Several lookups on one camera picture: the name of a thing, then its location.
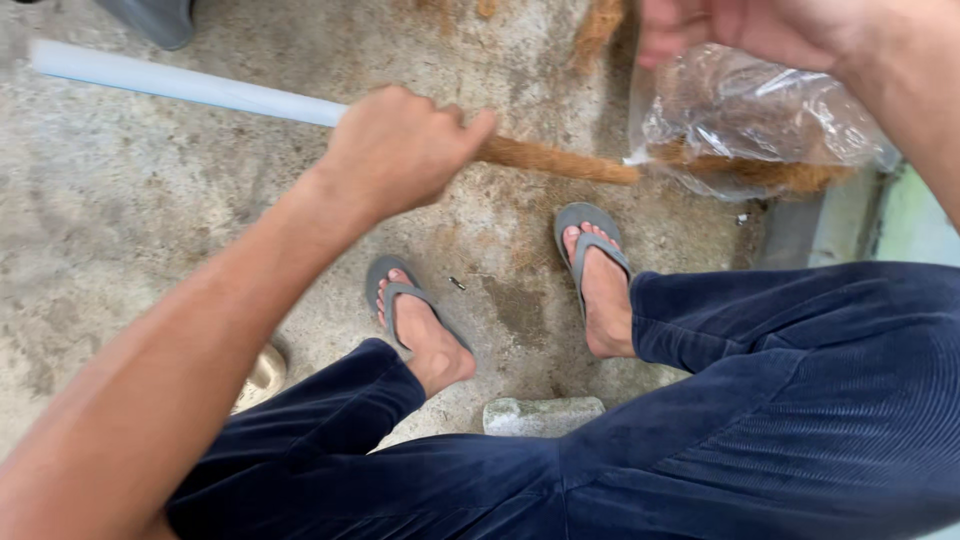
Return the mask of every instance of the white plastic tube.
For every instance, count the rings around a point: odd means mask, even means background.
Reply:
[[[31,58],[34,70],[46,75],[227,109],[257,112],[330,128],[336,126],[347,111],[347,106],[339,103],[241,83],[189,69],[102,53],[58,41],[34,40]]]

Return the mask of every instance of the forearm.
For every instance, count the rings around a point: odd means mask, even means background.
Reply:
[[[130,537],[156,515],[274,327],[374,222],[310,174],[57,397],[0,470],[7,537]]]
[[[960,2],[877,2],[857,43],[834,74],[960,223]]]

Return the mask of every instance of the plastic bag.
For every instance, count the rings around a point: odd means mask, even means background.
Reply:
[[[726,201],[776,196],[795,186],[778,184],[777,178],[757,185],[745,182],[743,174],[691,163],[721,157],[751,160],[738,161],[748,165],[808,163],[835,171],[874,160],[892,169],[900,160],[863,105],[829,75],[790,69],[716,44],[695,47],[654,73],[635,69],[630,142],[629,164],[648,163],[693,191]]]

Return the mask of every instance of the flip-flop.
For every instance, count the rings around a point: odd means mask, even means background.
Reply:
[[[627,281],[632,276],[630,272],[630,263],[623,252],[614,248],[613,244],[603,239],[603,236],[596,233],[580,232],[577,237],[577,251],[574,257],[574,263],[570,264],[570,255],[566,252],[564,246],[564,231],[567,227],[580,227],[583,222],[589,222],[603,230],[617,244],[621,244],[620,230],[606,212],[589,203],[573,203],[564,207],[557,214],[557,219],[553,222],[553,234],[557,239],[557,248],[564,258],[566,268],[573,274],[573,281],[577,284],[577,299],[580,300],[580,313],[584,316],[584,324],[587,323],[587,303],[584,301],[584,294],[581,284],[584,280],[584,255],[587,254],[587,248],[595,246],[610,256],[614,262],[619,264],[627,272]]]
[[[380,292],[380,280],[389,280],[387,273],[396,268],[397,270],[402,270],[407,278],[410,278],[410,282],[413,286],[406,283],[397,283],[390,282],[386,288],[383,289],[383,318],[387,322],[387,330],[390,331],[390,335],[394,337],[400,347],[403,347],[407,351],[410,349],[407,348],[400,341],[400,336],[396,334],[396,322],[394,319],[394,299],[398,294],[409,294],[411,296],[416,296],[417,298],[423,300],[433,309],[433,314],[437,316],[437,320],[440,321],[440,324],[446,328],[453,337],[457,338],[457,341],[464,346],[464,349],[470,351],[473,354],[473,349],[469,346],[467,341],[460,335],[456,329],[446,320],[442,313],[437,310],[436,304],[434,304],[433,299],[430,298],[430,295],[425,293],[420,289],[420,282],[417,280],[417,276],[410,270],[410,265],[407,264],[402,258],[394,257],[392,255],[385,255],[381,258],[378,258],[370,265],[370,270],[367,271],[367,282],[366,282],[366,295],[367,295],[367,304],[370,305],[370,309],[373,310],[373,313],[376,314],[379,311],[379,308],[376,306],[376,301],[379,299]]]

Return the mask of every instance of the navy blue pants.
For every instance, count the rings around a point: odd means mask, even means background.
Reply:
[[[168,505],[193,539],[911,538],[960,520],[960,270],[643,274],[639,357],[696,374],[559,439],[368,454],[423,404],[365,341],[232,418]]]

